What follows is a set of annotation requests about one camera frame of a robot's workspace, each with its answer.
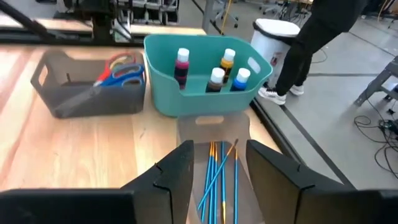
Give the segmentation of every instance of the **yellow paint bottle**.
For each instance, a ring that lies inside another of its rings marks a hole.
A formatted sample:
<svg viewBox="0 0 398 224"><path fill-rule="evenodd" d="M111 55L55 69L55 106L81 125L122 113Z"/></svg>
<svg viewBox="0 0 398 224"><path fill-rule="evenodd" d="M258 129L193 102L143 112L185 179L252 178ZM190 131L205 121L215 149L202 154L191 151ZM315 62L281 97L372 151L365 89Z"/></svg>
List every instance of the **yellow paint bottle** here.
<svg viewBox="0 0 398 224"><path fill-rule="evenodd" d="M232 66L234 65L235 51L232 49L225 49L224 57L221 59L220 68L225 71L223 83L227 83Z"/></svg>

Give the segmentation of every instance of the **paint bottle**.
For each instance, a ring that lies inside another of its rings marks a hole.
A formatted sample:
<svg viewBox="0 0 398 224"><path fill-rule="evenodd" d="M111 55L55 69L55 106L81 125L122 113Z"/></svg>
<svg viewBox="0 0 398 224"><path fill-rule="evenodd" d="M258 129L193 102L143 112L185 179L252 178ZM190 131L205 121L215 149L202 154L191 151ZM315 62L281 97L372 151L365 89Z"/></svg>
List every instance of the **paint bottle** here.
<svg viewBox="0 0 398 224"><path fill-rule="evenodd" d="M220 68L225 71L223 83L227 83L232 66L234 65L235 51L232 49L225 49L224 57L221 59Z"/></svg>
<svg viewBox="0 0 398 224"><path fill-rule="evenodd" d="M213 68L211 71L211 77L206 86L207 93L218 93L223 87L223 78L225 71L222 68Z"/></svg>
<svg viewBox="0 0 398 224"><path fill-rule="evenodd" d="M234 82L232 82L231 91L245 90L249 77L250 71L246 68L240 68L238 75L234 79Z"/></svg>
<svg viewBox="0 0 398 224"><path fill-rule="evenodd" d="M185 89L185 84L187 83L187 75L189 68L189 50L180 48L177 53L177 59L175 61L174 68L174 78L178 81L180 85L180 90Z"/></svg>

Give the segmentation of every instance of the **yellow cable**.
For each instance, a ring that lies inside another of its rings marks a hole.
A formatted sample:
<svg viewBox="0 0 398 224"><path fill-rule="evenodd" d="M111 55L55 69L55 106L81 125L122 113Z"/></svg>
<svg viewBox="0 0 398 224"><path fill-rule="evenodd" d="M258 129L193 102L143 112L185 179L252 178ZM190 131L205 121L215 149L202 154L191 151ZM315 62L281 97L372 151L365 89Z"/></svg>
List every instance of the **yellow cable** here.
<svg viewBox="0 0 398 224"><path fill-rule="evenodd" d="M223 31L224 30L224 25L225 25L226 17L228 15L229 7L231 6L231 3L232 3L232 0L229 0L228 6L227 6L226 11L225 11L225 15L224 15L223 25L221 26L221 35L224 35L224 31Z"/></svg>
<svg viewBox="0 0 398 224"><path fill-rule="evenodd" d="M385 0L383 6L381 6L379 15L377 16L377 22L380 22L380 15L381 15L381 12L383 11L384 6L386 6L386 3L387 3L387 2L390 2L390 1L389 1L389 0Z"/></svg>

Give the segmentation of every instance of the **concrete floor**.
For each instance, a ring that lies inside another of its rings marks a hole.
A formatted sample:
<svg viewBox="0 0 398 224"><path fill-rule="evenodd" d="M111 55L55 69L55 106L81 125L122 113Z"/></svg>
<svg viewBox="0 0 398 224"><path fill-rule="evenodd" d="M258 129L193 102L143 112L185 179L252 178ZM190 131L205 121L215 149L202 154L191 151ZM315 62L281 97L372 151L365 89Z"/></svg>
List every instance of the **concrete floor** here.
<svg viewBox="0 0 398 224"><path fill-rule="evenodd" d="M6 0L30 17L48 17L55 14L55 6L38 4L34 0ZM196 0L204 9L205 0ZM239 17L239 26L227 21L225 33L250 41L252 22L262 15L257 4L239 2L231 6L231 13ZM201 27L202 13L192 1L180 3L180 26ZM339 170L358 189L398 188L398 180L392 174L379 168L373 158L378 143L371 142L353 126L357 115L369 116L373 122L380 119L377 113L364 103L360 108L352 102L366 88L374 75L398 54L398 25L387 29L388 21L378 23L375 19L359 19L349 33L344 33L317 52L311 67L310 77L305 83L306 93L300 98L288 95L285 110L272 103L262 101L263 107L287 136L309 167L332 179L339 180L317 150L307 141L292 122L293 116L309 136L323 149ZM218 35L210 26L209 34ZM370 100L381 114L390 119L386 110L391 103L381 102L383 94L376 94ZM375 139L382 136L376 129L367 133ZM398 170L398 157L388 153L392 166Z"/></svg>

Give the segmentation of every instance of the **brown paint bottle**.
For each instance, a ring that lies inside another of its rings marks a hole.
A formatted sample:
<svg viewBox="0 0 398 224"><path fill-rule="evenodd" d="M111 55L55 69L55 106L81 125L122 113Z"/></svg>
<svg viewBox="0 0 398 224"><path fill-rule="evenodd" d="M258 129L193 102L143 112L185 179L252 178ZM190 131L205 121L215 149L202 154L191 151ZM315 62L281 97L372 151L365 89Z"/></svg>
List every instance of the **brown paint bottle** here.
<svg viewBox="0 0 398 224"><path fill-rule="evenodd" d="M225 72L222 68L213 68L213 70L211 71L210 80L206 86L206 92L207 93L220 92L221 88L223 87L224 75L225 75Z"/></svg>

